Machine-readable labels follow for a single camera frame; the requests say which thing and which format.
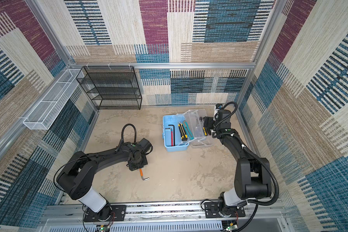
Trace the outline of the yellow handled ratchet wrench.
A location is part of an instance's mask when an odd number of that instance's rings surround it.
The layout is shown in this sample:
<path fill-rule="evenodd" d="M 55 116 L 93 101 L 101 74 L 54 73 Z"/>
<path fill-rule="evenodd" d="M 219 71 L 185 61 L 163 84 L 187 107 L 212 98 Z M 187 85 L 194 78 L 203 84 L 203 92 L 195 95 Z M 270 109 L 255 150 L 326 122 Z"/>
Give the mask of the yellow handled ratchet wrench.
<path fill-rule="evenodd" d="M 199 120 L 200 120 L 201 125 L 202 125 L 202 129 L 203 129 L 204 136 L 208 136 L 207 131 L 206 131 L 206 128 L 205 128 L 204 118 L 203 118 L 203 117 L 200 117 Z"/>

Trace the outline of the yellow black utility knife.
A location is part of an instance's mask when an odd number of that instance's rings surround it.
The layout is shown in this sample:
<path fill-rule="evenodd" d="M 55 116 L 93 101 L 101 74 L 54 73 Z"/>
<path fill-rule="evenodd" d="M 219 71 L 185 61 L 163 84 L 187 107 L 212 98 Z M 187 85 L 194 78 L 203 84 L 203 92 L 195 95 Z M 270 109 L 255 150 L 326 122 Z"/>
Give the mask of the yellow black utility knife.
<path fill-rule="evenodd" d="M 187 133 L 185 131 L 184 125 L 182 123 L 179 123 L 178 127 L 179 127 L 179 131 L 180 131 L 181 140 L 182 141 L 187 141 L 188 140 L 188 136 L 187 136 Z"/>

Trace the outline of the light blue plastic toolbox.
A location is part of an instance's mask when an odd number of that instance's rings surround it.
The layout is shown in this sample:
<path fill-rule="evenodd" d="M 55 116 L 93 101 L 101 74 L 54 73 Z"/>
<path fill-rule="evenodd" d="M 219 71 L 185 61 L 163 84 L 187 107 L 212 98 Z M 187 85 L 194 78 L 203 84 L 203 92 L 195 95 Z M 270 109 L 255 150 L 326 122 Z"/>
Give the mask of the light blue plastic toolbox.
<path fill-rule="evenodd" d="M 207 148 L 213 145 L 210 135 L 205 132 L 205 109 L 188 110 L 183 114 L 166 115 L 163 117 L 164 146 L 168 152 L 193 148 Z"/>

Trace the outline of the teal utility knife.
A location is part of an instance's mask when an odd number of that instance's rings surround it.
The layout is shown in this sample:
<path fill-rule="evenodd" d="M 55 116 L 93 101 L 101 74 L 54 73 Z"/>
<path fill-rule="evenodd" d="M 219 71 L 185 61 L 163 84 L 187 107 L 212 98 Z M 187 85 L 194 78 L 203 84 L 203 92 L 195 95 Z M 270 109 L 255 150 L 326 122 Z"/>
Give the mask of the teal utility knife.
<path fill-rule="evenodd" d="M 183 121 L 183 125 L 184 125 L 184 128 L 185 128 L 185 131 L 187 133 L 187 136 L 188 136 L 188 140 L 193 140 L 194 139 L 194 136 L 189 128 L 189 125 L 187 123 L 186 120 Z"/>

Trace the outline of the red handled hex key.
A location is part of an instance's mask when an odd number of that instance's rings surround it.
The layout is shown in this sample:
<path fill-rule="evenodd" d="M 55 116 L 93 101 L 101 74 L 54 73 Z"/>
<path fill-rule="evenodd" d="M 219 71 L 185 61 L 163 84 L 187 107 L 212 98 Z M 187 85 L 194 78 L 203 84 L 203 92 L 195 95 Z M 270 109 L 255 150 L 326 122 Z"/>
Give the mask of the red handled hex key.
<path fill-rule="evenodd" d="M 174 142 L 174 132 L 173 132 L 173 129 L 172 128 L 168 128 L 166 129 L 166 136 L 167 136 L 167 146 L 168 147 L 172 147 L 175 145 L 175 142 Z"/>

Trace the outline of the aluminium front rail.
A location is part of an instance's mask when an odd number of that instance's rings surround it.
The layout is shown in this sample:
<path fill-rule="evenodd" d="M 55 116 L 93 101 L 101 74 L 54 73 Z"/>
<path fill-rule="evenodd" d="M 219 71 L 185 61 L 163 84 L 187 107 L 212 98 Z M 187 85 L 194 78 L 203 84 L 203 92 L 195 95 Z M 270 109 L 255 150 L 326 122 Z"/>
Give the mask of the aluminium front rail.
<path fill-rule="evenodd" d="M 292 222 L 281 203 L 247 205 L 230 217 L 221 217 L 211 201 L 117 203 L 104 222 L 87 214 L 82 205 L 49 206 L 37 227 L 39 232 L 292 232 Z"/>

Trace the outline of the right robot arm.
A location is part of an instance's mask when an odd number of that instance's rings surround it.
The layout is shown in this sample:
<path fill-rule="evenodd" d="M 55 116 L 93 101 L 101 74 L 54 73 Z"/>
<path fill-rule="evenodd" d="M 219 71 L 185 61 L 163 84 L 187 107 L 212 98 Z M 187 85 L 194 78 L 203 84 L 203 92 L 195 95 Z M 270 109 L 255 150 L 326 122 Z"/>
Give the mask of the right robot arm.
<path fill-rule="evenodd" d="M 271 206 L 279 197 L 278 181 L 269 160 L 252 152 L 231 128 L 231 117 L 236 113 L 236 102 L 218 103 L 213 117 L 204 118 L 205 131 L 218 139 L 236 160 L 234 187 L 220 194 L 217 204 L 220 215 L 227 217 L 246 206 Z"/>

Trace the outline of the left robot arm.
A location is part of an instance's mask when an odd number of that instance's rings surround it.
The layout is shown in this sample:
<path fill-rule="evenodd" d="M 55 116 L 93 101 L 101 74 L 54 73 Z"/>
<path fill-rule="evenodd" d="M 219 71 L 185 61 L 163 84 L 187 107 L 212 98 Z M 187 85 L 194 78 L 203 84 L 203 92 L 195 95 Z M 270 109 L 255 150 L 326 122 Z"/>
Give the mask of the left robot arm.
<path fill-rule="evenodd" d="M 96 173 L 115 164 L 126 162 L 130 171 L 140 170 L 148 164 L 147 155 L 153 151 L 153 145 L 145 138 L 140 141 L 136 138 L 135 126 L 126 124 L 117 147 L 98 153 L 78 151 L 56 171 L 55 186 L 87 207 L 84 219 L 104 222 L 118 217 L 116 210 L 92 183 Z"/>

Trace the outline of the long black hex key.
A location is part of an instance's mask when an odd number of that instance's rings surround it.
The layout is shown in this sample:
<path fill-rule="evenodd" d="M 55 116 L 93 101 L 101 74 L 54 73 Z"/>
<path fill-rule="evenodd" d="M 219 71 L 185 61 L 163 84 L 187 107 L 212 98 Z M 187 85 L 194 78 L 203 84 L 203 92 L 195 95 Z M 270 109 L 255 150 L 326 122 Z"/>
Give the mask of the long black hex key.
<path fill-rule="evenodd" d="M 175 127 L 172 124 L 168 125 L 168 128 L 165 129 L 166 131 L 170 132 L 170 138 L 171 138 L 171 146 L 173 147 L 175 145 Z"/>

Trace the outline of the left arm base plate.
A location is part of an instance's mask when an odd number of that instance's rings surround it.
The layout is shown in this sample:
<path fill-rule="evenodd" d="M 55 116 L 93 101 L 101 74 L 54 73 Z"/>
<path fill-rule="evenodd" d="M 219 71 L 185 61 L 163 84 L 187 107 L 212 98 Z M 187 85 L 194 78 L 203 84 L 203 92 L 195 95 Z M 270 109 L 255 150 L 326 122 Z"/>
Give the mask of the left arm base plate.
<path fill-rule="evenodd" d="M 126 205 L 109 205 L 107 204 L 100 212 L 96 213 L 91 209 L 87 209 L 83 217 L 84 222 L 115 222 L 123 221 L 126 214 Z"/>

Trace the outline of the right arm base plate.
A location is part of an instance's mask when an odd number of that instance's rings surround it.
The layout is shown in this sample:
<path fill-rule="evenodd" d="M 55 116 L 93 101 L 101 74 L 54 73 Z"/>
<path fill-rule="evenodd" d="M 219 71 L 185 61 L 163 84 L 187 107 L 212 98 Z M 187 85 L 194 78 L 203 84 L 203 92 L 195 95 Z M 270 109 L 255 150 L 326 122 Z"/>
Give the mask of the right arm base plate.
<path fill-rule="evenodd" d="M 218 202 L 203 201 L 200 207 L 205 211 L 206 218 L 241 218 L 245 217 L 245 211 L 236 206 L 223 206 Z"/>

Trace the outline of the orange handled hex key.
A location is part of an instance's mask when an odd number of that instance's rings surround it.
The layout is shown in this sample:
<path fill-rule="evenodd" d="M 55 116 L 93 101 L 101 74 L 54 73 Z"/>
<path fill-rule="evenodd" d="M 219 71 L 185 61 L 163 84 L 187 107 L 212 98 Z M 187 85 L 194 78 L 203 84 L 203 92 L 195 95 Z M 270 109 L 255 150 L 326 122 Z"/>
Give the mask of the orange handled hex key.
<path fill-rule="evenodd" d="M 143 181 L 150 180 L 150 178 L 149 178 L 149 177 L 144 177 L 144 174 L 143 174 L 143 170 L 142 170 L 142 169 L 139 169 L 139 171 L 140 171 L 140 176 L 141 176 L 141 179 L 142 179 Z"/>

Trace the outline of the small clear handled screwdriver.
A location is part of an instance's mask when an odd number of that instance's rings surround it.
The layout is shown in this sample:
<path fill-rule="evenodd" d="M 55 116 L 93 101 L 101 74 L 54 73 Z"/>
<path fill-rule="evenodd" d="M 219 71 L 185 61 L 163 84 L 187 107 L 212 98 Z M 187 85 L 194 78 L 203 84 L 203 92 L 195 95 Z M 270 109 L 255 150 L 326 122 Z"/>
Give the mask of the small clear handled screwdriver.
<path fill-rule="evenodd" d="M 195 123 L 195 127 L 194 127 L 195 136 L 200 137 L 202 134 L 202 132 L 201 132 L 202 128 L 200 126 L 199 117 L 196 116 L 195 119 L 196 119 L 196 123 Z"/>

